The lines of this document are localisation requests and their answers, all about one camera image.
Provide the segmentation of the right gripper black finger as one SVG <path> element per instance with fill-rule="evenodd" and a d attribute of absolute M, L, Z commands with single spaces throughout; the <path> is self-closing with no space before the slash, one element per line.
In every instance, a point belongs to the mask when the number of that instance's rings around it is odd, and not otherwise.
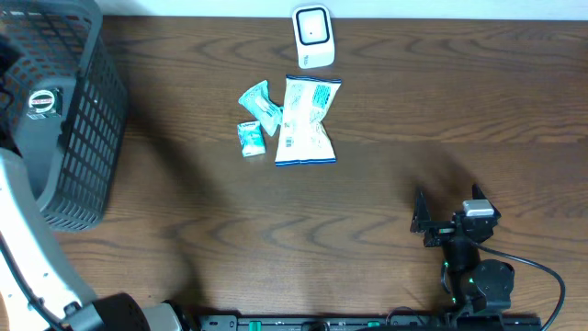
<path fill-rule="evenodd" d="M 478 184 L 473 184 L 471 187 L 471 194 L 474 200 L 487 200 L 487 197 L 481 190 L 481 187 Z"/>
<path fill-rule="evenodd" d="M 431 220 L 431 216 L 426 205 L 426 199 L 421 189 L 417 189 L 415 192 L 415 203 L 413 209 L 413 222 L 421 223 L 428 222 Z"/>

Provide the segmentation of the cream snack bag blue trim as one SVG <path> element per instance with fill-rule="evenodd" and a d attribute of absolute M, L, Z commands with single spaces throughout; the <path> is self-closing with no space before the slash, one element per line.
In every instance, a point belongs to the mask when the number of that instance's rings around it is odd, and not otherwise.
<path fill-rule="evenodd" d="M 332 143 L 322 121 L 341 84 L 339 78 L 286 75 L 276 166 L 336 162 Z"/>

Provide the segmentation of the teal tissue packet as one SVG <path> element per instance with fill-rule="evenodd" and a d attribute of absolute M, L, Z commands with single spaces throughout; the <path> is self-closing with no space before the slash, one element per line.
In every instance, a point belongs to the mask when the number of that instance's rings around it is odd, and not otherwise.
<path fill-rule="evenodd" d="M 243 157 L 255 156 L 266 152 L 261 124 L 258 120 L 238 124 L 237 131 L 242 146 Z"/>

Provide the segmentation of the teal plastic-wrapped packet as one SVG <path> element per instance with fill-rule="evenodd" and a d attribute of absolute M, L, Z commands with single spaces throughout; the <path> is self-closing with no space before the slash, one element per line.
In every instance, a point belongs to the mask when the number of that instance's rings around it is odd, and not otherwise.
<path fill-rule="evenodd" d="M 260 122 L 269 136 L 275 135 L 278 126 L 282 123 L 283 108 L 275 104 L 269 97 L 266 80 L 250 87 L 238 99 L 238 103 Z"/>

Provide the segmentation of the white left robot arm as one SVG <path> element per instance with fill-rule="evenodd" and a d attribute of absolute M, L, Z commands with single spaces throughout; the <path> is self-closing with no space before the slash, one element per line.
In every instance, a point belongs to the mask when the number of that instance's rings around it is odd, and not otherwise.
<path fill-rule="evenodd" d="M 1 296 L 10 330 L 184 330 L 169 303 L 99 299 L 40 214 L 22 158 L 1 150 Z"/>

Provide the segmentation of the black-white right robot arm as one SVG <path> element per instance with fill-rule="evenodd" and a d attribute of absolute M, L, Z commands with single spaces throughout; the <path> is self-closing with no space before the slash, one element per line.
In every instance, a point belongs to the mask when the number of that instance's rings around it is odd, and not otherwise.
<path fill-rule="evenodd" d="M 479 188 L 448 221 L 435 221 L 424 193 L 416 191 L 410 231 L 424 236 L 425 247 L 440 247 L 444 255 L 442 284 L 452 295 L 451 317 L 499 314 L 511 307 L 514 268 L 496 259 L 482 260 L 480 245 L 493 236 L 501 214 Z"/>

